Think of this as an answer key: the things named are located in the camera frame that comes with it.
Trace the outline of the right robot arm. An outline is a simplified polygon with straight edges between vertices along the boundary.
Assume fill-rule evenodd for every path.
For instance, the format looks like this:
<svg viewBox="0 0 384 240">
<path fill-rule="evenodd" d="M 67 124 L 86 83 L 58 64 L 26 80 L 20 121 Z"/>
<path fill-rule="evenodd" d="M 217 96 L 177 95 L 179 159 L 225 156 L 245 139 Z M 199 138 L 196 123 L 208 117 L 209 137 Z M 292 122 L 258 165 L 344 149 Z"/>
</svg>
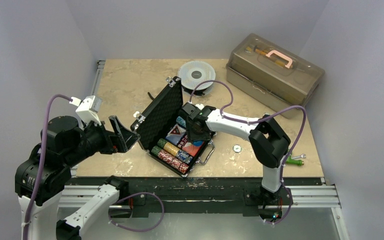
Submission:
<svg viewBox="0 0 384 240">
<path fill-rule="evenodd" d="M 239 137 L 250 142 L 256 159 L 262 164 L 263 178 L 260 196 L 268 204 L 280 198 L 281 164 L 291 139 L 269 114 L 262 119 L 243 117 L 222 111 L 213 106 L 185 103 L 178 111 L 185 120 L 190 141 L 208 141 L 215 132 Z"/>
</svg>

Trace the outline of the blue small blind button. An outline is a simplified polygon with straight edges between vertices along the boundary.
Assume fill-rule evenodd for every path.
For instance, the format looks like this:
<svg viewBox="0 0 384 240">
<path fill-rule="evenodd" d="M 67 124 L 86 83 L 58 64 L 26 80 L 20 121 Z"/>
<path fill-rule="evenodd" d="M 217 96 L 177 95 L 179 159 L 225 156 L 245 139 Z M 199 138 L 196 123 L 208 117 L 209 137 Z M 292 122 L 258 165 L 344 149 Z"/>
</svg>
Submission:
<svg viewBox="0 0 384 240">
<path fill-rule="evenodd" d="M 192 142 L 192 144 L 193 144 L 194 146 L 197 146 L 197 147 L 202 146 L 203 143 L 204 143 L 203 141 L 193 141 L 193 142 Z"/>
</svg>

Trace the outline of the black poker set case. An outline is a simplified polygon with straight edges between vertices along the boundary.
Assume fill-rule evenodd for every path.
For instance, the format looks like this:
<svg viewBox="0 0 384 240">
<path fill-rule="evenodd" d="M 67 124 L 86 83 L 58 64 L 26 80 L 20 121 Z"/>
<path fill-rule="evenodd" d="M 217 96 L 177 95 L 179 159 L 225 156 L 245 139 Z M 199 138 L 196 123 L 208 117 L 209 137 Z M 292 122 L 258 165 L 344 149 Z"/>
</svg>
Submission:
<svg viewBox="0 0 384 240">
<path fill-rule="evenodd" d="M 158 140 L 165 139 L 168 132 L 177 124 L 176 118 L 180 116 L 179 110 L 185 104 L 181 78 L 174 76 L 168 77 L 166 80 L 167 85 L 143 112 L 138 113 L 136 121 L 130 128 L 140 135 L 139 145 L 150 157 L 177 175 L 185 178 L 196 164 L 205 165 L 213 155 L 215 151 L 215 144 L 213 143 L 215 133 L 213 133 L 211 140 L 203 141 L 200 151 L 195 156 L 192 156 L 193 159 L 188 164 L 188 170 L 185 174 L 182 174 L 159 157 L 151 154 L 151 149 L 157 144 Z"/>
</svg>

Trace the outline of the white blue chip five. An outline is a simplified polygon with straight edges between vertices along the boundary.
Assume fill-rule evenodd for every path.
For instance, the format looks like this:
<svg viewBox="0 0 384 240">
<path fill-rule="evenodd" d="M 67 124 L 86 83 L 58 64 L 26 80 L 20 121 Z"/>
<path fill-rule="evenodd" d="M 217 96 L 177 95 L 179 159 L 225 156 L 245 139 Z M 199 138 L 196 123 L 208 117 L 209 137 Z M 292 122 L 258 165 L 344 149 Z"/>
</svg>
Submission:
<svg viewBox="0 0 384 240">
<path fill-rule="evenodd" d="M 232 147 L 232 150 L 235 152 L 235 153 L 240 153 L 242 151 L 242 147 L 239 145 L 239 144 L 235 144 L 233 147 Z"/>
</svg>

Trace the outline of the red triangular all-in marker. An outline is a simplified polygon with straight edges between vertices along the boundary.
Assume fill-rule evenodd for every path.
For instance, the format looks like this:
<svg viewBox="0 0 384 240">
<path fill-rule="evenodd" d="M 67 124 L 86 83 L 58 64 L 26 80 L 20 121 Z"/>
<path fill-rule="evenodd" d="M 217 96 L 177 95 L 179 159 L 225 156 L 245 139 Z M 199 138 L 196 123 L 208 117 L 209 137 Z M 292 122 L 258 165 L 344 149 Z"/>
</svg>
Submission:
<svg viewBox="0 0 384 240">
<path fill-rule="evenodd" d="M 186 130 L 185 130 L 182 126 L 176 124 L 176 125 L 172 128 L 172 130 L 171 130 L 170 133 L 171 133 L 172 135 L 183 136 L 183 135 L 186 133 Z"/>
</svg>

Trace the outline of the blue playing card deck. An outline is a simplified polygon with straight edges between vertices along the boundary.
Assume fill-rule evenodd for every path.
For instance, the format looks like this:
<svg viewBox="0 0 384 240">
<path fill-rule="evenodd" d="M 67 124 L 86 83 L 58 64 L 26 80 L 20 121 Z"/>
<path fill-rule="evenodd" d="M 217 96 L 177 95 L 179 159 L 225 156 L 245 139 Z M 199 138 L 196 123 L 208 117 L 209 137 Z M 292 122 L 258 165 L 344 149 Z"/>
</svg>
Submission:
<svg viewBox="0 0 384 240">
<path fill-rule="evenodd" d="M 187 132 L 184 135 L 173 135 L 171 134 L 171 130 L 167 133 L 165 139 L 181 148 L 187 142 Z"/>
</svg>

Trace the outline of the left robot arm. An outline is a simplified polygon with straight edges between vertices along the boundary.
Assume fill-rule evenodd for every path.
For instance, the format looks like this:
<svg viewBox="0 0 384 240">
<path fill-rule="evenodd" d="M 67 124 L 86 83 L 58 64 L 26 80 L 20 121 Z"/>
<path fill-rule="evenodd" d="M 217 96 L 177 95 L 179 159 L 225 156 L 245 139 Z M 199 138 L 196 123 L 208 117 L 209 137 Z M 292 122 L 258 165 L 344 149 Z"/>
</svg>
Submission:
<svg viewBox="0 0 384 240">
<path fill-rule="evenodd" d="M 57 219 L 59 201 L 65 184 L 72 177 L 72 167 L 96 153 L 126 153 L 140 139 L 116 116 L 109 120 L 111 131 L 103 122 L 90 122 L 80 128 L 73 116 L 58 116 L 44 122 L 41 142 L 15 173 L 24 240 L 80 240 L 98 212 L 107 210 L 114 202 L 122 205 L 128 201 L 128 182 L 111 176 L 78 213 Z"/>
</svg>

